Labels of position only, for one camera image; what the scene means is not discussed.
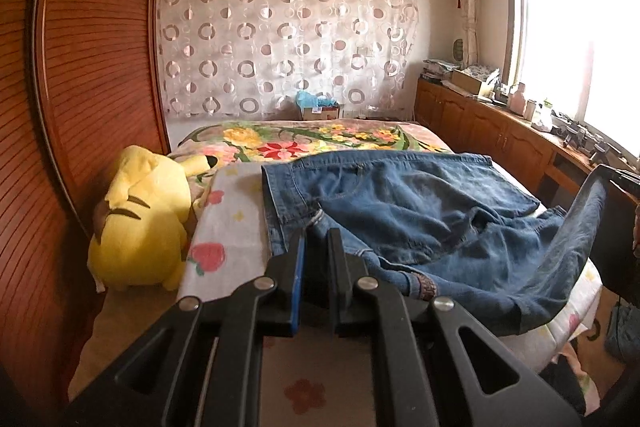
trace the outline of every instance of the black device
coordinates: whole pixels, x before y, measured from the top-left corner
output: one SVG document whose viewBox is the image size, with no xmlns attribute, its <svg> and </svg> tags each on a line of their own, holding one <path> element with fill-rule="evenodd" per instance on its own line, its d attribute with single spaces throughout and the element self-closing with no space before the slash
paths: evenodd
<svg viewBox="0 0 640 427">
<path fill-rule="evenodd" d="M 264 276 L 227 298 L 182 298 L 68 406 L 60 425 L 258 426 L 262 337 L 296 334 L 305 255 L 326 260 L 334 332 L 371 337 L 379 427 L 580 425 L 462 306 L 406 298 L 369 276 L 361 258 L 344 253 L 337 229 L 318 244 L 300 230 Z"/>
</svg>

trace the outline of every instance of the bottle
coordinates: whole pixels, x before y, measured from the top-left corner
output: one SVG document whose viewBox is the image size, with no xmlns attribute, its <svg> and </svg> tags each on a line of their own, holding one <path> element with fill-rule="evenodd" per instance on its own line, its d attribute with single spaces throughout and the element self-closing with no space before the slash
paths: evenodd
<svg viewBox="0 0 640 427">
<path fill-rule="evenodd" d="M 551 122 L 551 109 L 553 104 L 547 99 L 543 103 L 538 104 L 538 109 L 533 115 L 531 126 L 541 132 L 551 132 L 553 124 Z"/>
<path fill-rule="evenodd" d="M 509 97 L 509 110 L 520 116 L 524 115 L 527 107 L 527 99 L 524 97 L 526 87 L 522 82 L 519 83 L 516 92 Z"/>
</svg>

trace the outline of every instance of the yellow plush toy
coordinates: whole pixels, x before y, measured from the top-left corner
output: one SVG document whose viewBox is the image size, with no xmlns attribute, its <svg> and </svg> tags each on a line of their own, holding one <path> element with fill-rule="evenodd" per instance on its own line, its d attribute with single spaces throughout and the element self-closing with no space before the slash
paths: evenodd
<svg viewBox="0 0 640 427">
<path fill-rule="evenodd" d="M 191 209 L 187 176 L 207 170 L 206 156 L 178 163 L 136 145 L 122 152 L 109 191 L 94 212 L 87 266 L 98 292 L 105 286 L 178 287 Z"/>
</svg>

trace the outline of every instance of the blue jeans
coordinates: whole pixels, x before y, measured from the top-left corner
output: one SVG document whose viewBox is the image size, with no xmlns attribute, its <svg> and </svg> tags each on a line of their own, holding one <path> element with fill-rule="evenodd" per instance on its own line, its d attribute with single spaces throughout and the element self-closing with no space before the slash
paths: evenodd
<svg viewBox="0 0 640 427">
<path fill-rule="evenodd" d="M 322 241 L 336 227 L 370 274 L 409 297 L 450 296 L 496 335 L 548 323 L 566 304 L 606 197 L 591 176 L 566 218 L 527 217 L 540 202 L 471 154 L 330 152 L 264 166 L 263 178 L 274 255 L 295 229 Z M 324 275 L 324 260 L 306 262 Z"/>
<path fill-rule="evenodd" d="M 611 309 L 607 337 L 607 352 L 622 363 L 640 360 L 640 310 L 633 305 L 616 303 Z"/>
</svg>

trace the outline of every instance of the table clutter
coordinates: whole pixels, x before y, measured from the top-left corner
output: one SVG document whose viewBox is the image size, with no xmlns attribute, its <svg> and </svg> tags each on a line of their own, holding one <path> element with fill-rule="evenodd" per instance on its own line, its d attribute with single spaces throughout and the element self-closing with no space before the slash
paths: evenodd
<svg viewBox="0 0 640 427">
<path fill-rule="evenodd" d="M 499 69 L 480 64 L 462 69 L 460 63 L 434 58 L 423 60 L 423 63 L 421 78 L 479 102 L 490 102 L 507 108 L 513 114 L 530 121 L 533 129 L 563 139 L 563 147 L 571 147 L 587 156 L 591 166 L 604 163 L 616 169 L 636 170 L 636 166 L 629 165 L 622 151 L 615 145 L 608 143 L 604 137 L 591 133 L 578 121 L 554 110 L 549 100 L 527 100 L 524 83 L 514 86 L 502 84 Z"/>
</svg>

